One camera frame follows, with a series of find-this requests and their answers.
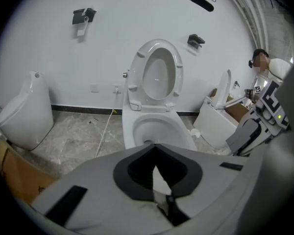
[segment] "cable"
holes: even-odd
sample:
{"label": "cable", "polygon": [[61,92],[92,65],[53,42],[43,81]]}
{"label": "cable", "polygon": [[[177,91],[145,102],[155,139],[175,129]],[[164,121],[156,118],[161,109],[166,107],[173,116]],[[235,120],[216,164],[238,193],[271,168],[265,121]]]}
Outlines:
{"label": "cable", "polygon": [[108,126],[108,123],[109,123],[110,117],[112,116],[112,113],[113,113],[113,111],[114,111],[114,107],[116,106],[116,102],[117,102],[117,98],[118,98],[119,88],[116,87],[116,90],[115,90],[115,91],[116,91],[116,99],[114,100],[113,108],[112,108],[111,114],[110,114],[110,116],[109,116],[109,118],[108,118],[108,121],[107,121],[106,127],[105,127],[105,129],[104,129],[104,131],[103,131],[103,134],[102,134],[102,137],[101,137],[100,143],[99,143],[99,145],[98,145],[98,149],[97,149],[97,152],[96,152],[96,156],[95,156],[95,158],[97,158],[97,156],[98,156],[98,152],[99,152],[99,150],[100,150],[101,143],[102,143],[102,141],[104,140],[104,136],[105,136],[105,133],[106,133],[106,129],[107,129],[107,126]]}
{"label": "cable", "polygon": [[277,78],[279,78],[280,80],[283,81],[283,79],[282,79],[281,77],[278,77],[277,75],[273,74],[270,70],[269,70],[269,72],[270,72],[273,76],[275,76],[275,77],[277,77]]}

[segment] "toilet paper holder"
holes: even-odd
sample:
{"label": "toilet paper holder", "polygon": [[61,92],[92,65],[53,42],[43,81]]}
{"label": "toilet paper holder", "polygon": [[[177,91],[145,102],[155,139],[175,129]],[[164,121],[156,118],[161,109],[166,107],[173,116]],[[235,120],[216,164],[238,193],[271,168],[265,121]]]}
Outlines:
{"label": "toilet paper holder", "polygon": [[204,44],[205,41],[199,36],[197,36],[196,34],[192,34],[192,35],[189,35],[187,43],[191,45],[192,47],[198,49],[198,47],[201,47],[201,44]]}
{"label": "toilet paper holder", "polygon": [[96,11],[91,8],[87,8],[86,10],[85,9],[75,10],[73,11],[74,16],[73,16],[72,24],[81,24],[86,21],[88,23],[91,23],[94,19],[95,13]]}

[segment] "power outlet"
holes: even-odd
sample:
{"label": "power outlet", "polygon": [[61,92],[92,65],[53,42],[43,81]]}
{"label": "power outlet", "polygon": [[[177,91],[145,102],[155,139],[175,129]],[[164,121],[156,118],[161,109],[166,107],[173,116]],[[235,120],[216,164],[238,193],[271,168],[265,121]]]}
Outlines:
{"label": "power outlet", "polygon": [[114,84],[113,85],[113,93],[115,93],[116,92],[116,87],[118,87],[119,88],[119,91],[118,91],[118,94],[121,94],[121,92],[122,92],[122,85],[121,84]]}
{"label": "power outlet", "polygon": [[99,92],[98,84],[90,84],[89,88],[91,92]]}

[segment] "white cable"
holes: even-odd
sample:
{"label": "white cable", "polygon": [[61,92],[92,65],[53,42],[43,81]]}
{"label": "white cable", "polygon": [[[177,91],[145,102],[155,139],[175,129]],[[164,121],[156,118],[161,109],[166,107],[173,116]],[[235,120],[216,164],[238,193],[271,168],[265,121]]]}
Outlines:
{"label": "white cable", "polygon": [[96,152],[96,156],[95,156],[95,158],[97,158],[97,156],[98,156],[98,152],[99,152],[99,150],[100,150],[101,143],[102,143],[102,141],[103,141],[103,139],[104,139],[104,136],[105,136],[105,133],[106,133],[106,129],[107,129],[107,126],[108,126],[108,123],[109,123],[109,120],[110,120],[110,117],[112,116],[112,113],[113,113],[113,111],[114,111],[114,107],[115,107],[115,105],[116,105],[117,98],[118,98],[118,92],[119,92],[119,88],[116,87],[116,99],[114,100],[114,104],[113,104],[112,112],[111,112],[111,114],[110,114],[110,116],[109,116],[109,118],[108,118],[108,121],[107,121],[106,127],[105,127],[105,129],[104,129],[104,131],[103,131],[103,134],[102,134],[102,137],[101,137],[101,140],[100,140],[100,143],[99,143],[99,146],[98,146],[98,149],[97,149],[97,152]]}

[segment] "pipe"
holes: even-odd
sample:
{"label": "pipe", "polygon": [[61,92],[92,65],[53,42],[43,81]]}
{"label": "pipe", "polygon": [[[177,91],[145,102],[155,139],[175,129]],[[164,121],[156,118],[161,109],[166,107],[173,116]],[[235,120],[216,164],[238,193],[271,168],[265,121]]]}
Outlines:
{"label": "pipe", "polygon": [[252,34],[256,41],[256,48],[260,48],[260,39],[259,39],[258,29],[257,29],[257,25],[255,24],[255,20],[253,19],[253,14],[248,9],[248,4],[246,3],[245,0],[237,0],[237,2],[239,6],[242,8],[242,11],[245,14],[246,19],[250,25]]}
{"label": "pipe", "polygon": [[255,36],[254,36],[254,32],[253,32],[252,29],[251,29],[251,26],[250,26],[250,23],[249,23],[249,21],[248,21],[248,19],[247,19],[247,16],[245,15],[245,13],[244,13],[244,11],[242,10],[242,8],[241,8],[241,6],[239,5],[239,3],[238,3],[236,0],[232,0],[232,1],[235,3],[235,5],[236,5],[237,8],[239,9],[241,15],[243,16],[243,18],[244,18],[244,20],[245,20],[245,22],[246,22],[246,24],[247,24],[247,26],[248,26],[248,29],[249,29],[249,31],[250,31],[250,33],[251,33],[251,36],[252,36],[252,38],[253,38],[253,40],[254,40],[255,47],[258,48],[258,44],[257,44],[256,38],[255,38]]}
{"label": "pipe", "polygon": [[264,14],[264,11],[262,9],[260,1],[259,0],[254,0],[254,1],[255,1],[256,8],[257,8],[257,10],[259,12],[259,15],[260,15],[261,23],[263,25],[263,33],[264,33],[265,48],[266,48],[265,50],[269,51],[269,38],[268,38],[268,30],[267,30],[265,14]]}
{"label": "pipe", "polygon": [[256,10],[254,8],[254,5],[253,5],[251,0],[244,0],[244,1],[247,3],[247,6],[250,9],[250,11],[251,11],[251,13],[253,15],[253,18],[255,20],[255,24],[256,24],[256,27],[258,29],[260,48],[264,49],[265,48],[265,43],[264,43],[263,33],[262,33],[262,30],[261,30],[261,26],[260,26],[260,23],[259,23],[259,20],[258,20]]}

